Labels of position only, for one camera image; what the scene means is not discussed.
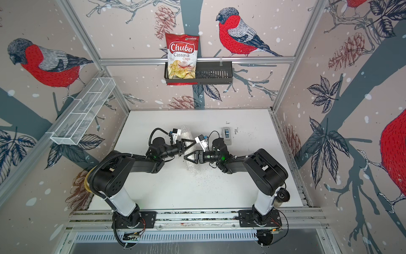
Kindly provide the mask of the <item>clear bubble wrap sheet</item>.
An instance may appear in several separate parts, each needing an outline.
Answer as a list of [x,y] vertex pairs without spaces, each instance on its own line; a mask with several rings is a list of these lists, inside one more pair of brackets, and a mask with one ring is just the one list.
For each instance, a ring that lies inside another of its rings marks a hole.
[[[182,125],[180,129],[181,129],[180,135],[181,139],[195,141],[195,137],[192,135],[191,130],[187,125]],[[191,145],[191,141],[186,141],[185,146],[189,147]],[[194,155],[189,154],[200,149],[201,149],[200,145],[193,145],[185,151],[183,157],[187,156],[188,159],[194,160],[195,159]],[[186,164],[186,169],[188,170],[189,173],[193,175],[198,175],[202,171],[201,164],[194,164],[193,162],[190,162],[186,159],[184,159],[184,162]]]

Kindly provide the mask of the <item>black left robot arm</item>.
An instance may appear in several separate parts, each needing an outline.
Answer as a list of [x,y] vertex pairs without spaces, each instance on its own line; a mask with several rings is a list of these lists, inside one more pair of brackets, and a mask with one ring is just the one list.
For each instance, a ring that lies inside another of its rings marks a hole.
[[130,198],[124,184],[130,173],[158,173],[166,158],[183,155],[193,147],[196,141],[181,139],[166,144],[162,137],[149,140],[146,155],[121,153],[116,150],[110,152],[88,174],[88,188],[102,198],[113,210],[113,225],[125,228],[135,228],[142,221],[139,206]]

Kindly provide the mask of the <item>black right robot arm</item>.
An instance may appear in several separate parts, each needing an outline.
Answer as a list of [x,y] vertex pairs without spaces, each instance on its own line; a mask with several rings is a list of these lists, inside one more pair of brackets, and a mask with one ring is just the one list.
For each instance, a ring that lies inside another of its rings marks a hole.
[[193,151],[184,159],[194,164],[215,164],[225,174],[247,172],[259,189],[252,207],[252,221],[257,225],[269,223],[276,208],[290,201],[285,182],[288,172],[264,149],[238,157],[228,152],[223,138],[217,138],[210,149]]

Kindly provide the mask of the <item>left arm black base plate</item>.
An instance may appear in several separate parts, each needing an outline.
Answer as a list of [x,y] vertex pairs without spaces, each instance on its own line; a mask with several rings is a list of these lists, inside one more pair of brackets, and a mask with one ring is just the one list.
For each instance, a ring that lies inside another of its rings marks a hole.
[[133,212],[128,217],[114,212],[112,226],[114,226],[115,229],[152,229],[154,228],[155,219],[155,211]]

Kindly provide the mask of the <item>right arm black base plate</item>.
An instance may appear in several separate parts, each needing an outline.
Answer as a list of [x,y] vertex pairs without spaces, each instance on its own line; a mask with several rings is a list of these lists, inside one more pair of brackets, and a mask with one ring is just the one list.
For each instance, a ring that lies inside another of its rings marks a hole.
[[272,209],[266,215],[260,214],[257,210],[239,210],[238,215],[234,218],[239,221],[241,228],[249,227],[274,227],[280,228],[282,221],[280,213],[276,209]]

